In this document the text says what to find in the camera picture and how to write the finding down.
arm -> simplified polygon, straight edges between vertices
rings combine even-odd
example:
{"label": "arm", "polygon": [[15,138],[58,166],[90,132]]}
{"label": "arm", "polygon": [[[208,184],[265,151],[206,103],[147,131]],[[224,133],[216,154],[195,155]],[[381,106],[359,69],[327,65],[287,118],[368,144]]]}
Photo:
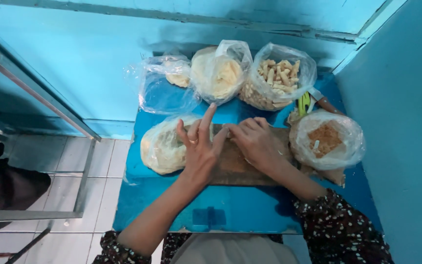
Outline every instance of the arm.
{"label": "arm", "polygon": [[218,162],[227,128],[210,141],[210,124],[216,111],[211,104],[202,119],[196,120],[188,133],[179,120],[177,134],[187,147],[185,169],[177,180],[148,206],[120,234],[106,232],[100,244],[102,255],[94,263],[148,263],[151,254],[166,237],[175,217],[211,180]]}
{"label": "arm", "polygon": [[150,256],[166,237],[176,215],[202,189],[201,185],[190,181],[191,177],[183,173],[125,230],[103,234],[100,240],[102,255],[96,257],[94,264],[150,263]]}
{"label": "arm", "polygon": [[150,256],[161,240],[166,237],[175,217],[204,188],[190,181],[191,177],[179,178],[131,222],[118,236],[118,243],[134,249],[135,253]]}
{"label": "arm", "polygon": [[388,245],[363,213],[283,159],[282,143],[264,118],[226,126],[252,165],[299,198],[295,212],[313,263],[393,263]]}

white floor tile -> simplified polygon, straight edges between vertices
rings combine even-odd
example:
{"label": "white floor tile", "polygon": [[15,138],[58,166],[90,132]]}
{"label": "white floor tile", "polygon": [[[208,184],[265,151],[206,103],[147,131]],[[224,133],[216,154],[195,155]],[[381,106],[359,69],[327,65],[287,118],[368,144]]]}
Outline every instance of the white floor tile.
{"label": "white floor tile", "polygon": [[[0,233],[0,253],[17,253],[32,241],[34,233]],[[27,254],[24,254],[17,264],[23,264]]]}
{"label": "white floor tile", "polygon": [[26,264],[84,264],[92,234],[50,233],[29,250]]}
{"label": "white floor tile", "polygon": [[160,264],[160,260],[162,258],[162,247],[164,246],[164,240],[160,242],[157,246],[156,250],[151,255],[151,264]]}
{"label": "white floor tile", "polygon": [[107,177],[123,178],[130,141],[116,140]]}
{"label": "white floor tile", "polygon": [[87,264],[91,264],[97,255],[102,254],[102,247],[100,246],[100,239],[102,234],[94,234],[91,242],[91,249],[89,250],[89,256],[87,257]]}
{"label": "white floor tile", "polygon": [[[54,177],[52,176],[50,178],[52,179],[50,188],[48,188],[48,190],[27,209],[27,211],[43,211],[48,194],[53,186]],[[0,229],[0,232],[35,232],[37,230],[37,225],[38,220],[14,221],[8,226]]]}
{"label": "white floor tile", "polygon": [[300,264],[312,264],[303,235],[283,235],[283,243],[293,250]]}
{"label": "white floor tile", "polygon": [[115,140],[102,139],[96,142],[94,148],[94,155],[92,156],[91,169],[89,171],[90,177],[107,177],[108,166],[112,158],[112,151],[114,149]]}
{"label": "white floor tile", "polygon": [[[87,179],[86,204],[81,219],[57,219],[52,232],[94,232],[106,178]],[[77,197],[80,177],[55,177],[44,211],[72,211]],[[37,231],[43,231],[50,220],[40,220]]]}
{"label": "white floor tile", "polygon": [[9,165],[34,171],[55,171],[67,137],[20,135],[9,157]]}
{"label": "white floor tile", "polygon": [[68,137],[56,171],[83,171],[91,139]]}
{"label": "white floor tile", "polygon": [[121,178],[107,178],[95,232],[106,232],[112,229],[122,181]]}

plastic bag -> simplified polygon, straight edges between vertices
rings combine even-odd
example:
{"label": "plastic bag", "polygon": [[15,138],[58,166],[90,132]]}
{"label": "plastic bag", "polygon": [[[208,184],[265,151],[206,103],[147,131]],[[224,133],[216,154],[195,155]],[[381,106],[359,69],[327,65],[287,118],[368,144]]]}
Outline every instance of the plastic bag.
{"label": "plastic bag", "polygon": [[[287,60],[292,66],[298,64],[296,88],[280,90],[265,81],[259,73],[260,64],[265,60],[274,60],[276,63]],[[261,110],[277,111],[299,99],[317,80],[317,64],[303,51],[291,47],[268,43],[255,55],[255,60],[249,72],[249,81],[253,87],[240,91],[240,99]]]}
{"label": "plastic bag", "polygon": [[146,112],[176,115],[192,111],[201,97],[190,78],[190,60],[183,55],[165,55],[144,59],[125,69],[125,78],[139,79],[139,106]]}
{"label": "plastic bag", "polygon": [[[313,139],[311,140],[309,136],[311,132],[326,124],[337,132],[340,144],[318,158],[321,150],[318,149],[317,142],[313,144]],[[291,127],[289,141],[291,150],[299,162],[322,171],[355,165],[361,161],[366,152],[361,127],[349,117],[324,110],[314,111],[302,117]]]}
{"label": "plastic bag", "polygon": [[[163,122],[149,129],[141,139],[141,160],[144,165],[159,174],[167,174],[185,167],[187,148],[177,135],[176,127],[179,119],[184,126],[191,125],[201,118],[194,114],[183,114],[167,117]],[[213,138],[210,126],[210,139]]]}
{"label": "plastic bag", "polygon": [[209,104],[222,105],[237,95],[252,65],[249,45],[222,40],[196,52],[191,60],[191,81]]}

black cloth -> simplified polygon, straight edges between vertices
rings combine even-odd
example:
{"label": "black cloth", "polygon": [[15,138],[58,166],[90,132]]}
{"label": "black cloth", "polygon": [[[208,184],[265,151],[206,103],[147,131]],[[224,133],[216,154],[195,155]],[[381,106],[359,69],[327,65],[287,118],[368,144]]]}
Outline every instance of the black cloth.
{"label": "black cloth", "polygon": [[[0,157],[4,144],[0,143]],[[0,159],[0,210],[26,210],[50,187],[46,173],[28,171],[8,165],[9,159]],[[11,222],[0,222],[0,229]]]}

dark patterned shirt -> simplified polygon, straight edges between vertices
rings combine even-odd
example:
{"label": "dark patterned shirt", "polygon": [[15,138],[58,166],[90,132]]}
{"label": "dark patterned shirt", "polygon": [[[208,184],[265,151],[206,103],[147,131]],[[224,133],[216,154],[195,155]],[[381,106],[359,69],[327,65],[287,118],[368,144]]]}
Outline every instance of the dark patterned shirt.
{"label": "dark patterned shirt", "polygon": [[[311,203],[294,202],[312,263],[393,263],[389,246],[371,221],[332,189],[327,191],[326,196]],[[100,240],[102,255],[96,257],[94,264],[150,263],[150,256],[140,256],[118,244],[119,233],[104,233]],[[170,263],[190,236],[190,233],[169,233],[164,240],[161,263]],[[270,238],[282,242],[280,236]]]}

